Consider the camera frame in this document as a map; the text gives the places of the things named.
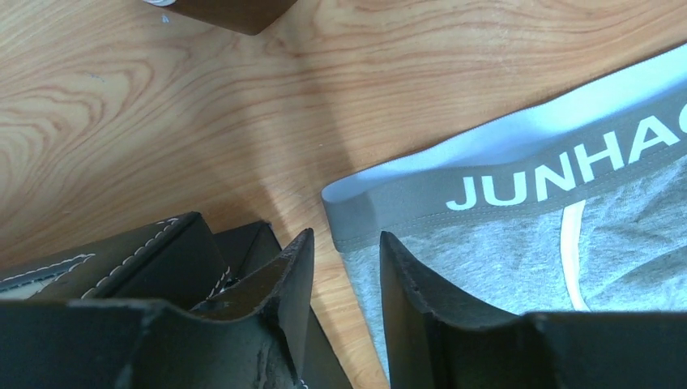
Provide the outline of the brown wooden metronome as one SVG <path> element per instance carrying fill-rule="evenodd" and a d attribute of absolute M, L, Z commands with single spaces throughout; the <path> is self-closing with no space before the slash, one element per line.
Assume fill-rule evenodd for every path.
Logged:
<path fill-rule="evenodd" d="M 145 0 L 152 6 L 248 36 L 258 35 L 297 0 Z"/>

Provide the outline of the black glass-lid organizer box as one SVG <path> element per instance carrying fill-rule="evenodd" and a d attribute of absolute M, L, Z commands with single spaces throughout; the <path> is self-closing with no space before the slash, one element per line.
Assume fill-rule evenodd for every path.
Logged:
<path fill-rule="evenodd" d="M 285 247 L 265 221 L 213 233 L 200 214 L 190 212 L 4 269 L 1 305 L 14 300 L 156 299 L 193 310 Z M 350 385 L 310 298 L 304 369 L 294 388 Z"/>

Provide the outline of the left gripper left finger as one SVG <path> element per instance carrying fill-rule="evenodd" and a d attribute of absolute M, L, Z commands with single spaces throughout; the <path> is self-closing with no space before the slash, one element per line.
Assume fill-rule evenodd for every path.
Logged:
<path fill-rule="evenodd" d="M 183 310 L 156 299 L 5 301 L 4 388 L 294 388 L 305 363 L 314 232 Z"/>

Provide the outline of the grey underwear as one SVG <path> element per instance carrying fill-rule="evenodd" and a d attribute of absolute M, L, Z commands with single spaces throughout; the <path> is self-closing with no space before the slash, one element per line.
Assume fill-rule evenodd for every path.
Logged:
<path fill-rule="evenodd" d="M 686 307 L 686 48 L 322 190 L 383 368 L 379 236 L 513 314 Z"/>

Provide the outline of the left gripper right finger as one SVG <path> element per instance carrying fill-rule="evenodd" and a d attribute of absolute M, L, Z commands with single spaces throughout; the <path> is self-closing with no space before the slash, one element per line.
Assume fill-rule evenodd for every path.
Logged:
<path fill-rule="evenodd" d="M 681 312 L 516 315 L 464 292 L 393 234 L 379 241 L 393 388 L 683 388 Z"/>

